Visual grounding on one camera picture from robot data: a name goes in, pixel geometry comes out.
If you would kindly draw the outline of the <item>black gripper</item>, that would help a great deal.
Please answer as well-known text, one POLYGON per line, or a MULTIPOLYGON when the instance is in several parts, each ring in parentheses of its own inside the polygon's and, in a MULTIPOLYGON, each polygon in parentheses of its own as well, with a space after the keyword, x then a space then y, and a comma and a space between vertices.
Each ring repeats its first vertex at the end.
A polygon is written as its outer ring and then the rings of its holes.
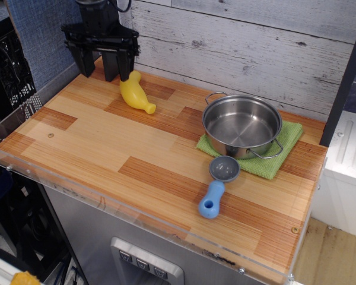
POLYGON ((116 53, 121 81, 127 81, 139 55, 139 33, 121 25, 116 1, 77 1, 81 22, 64 24, 65 45, 70 50, 80 73, 90 77, 95 69, 92 52, 116 53))

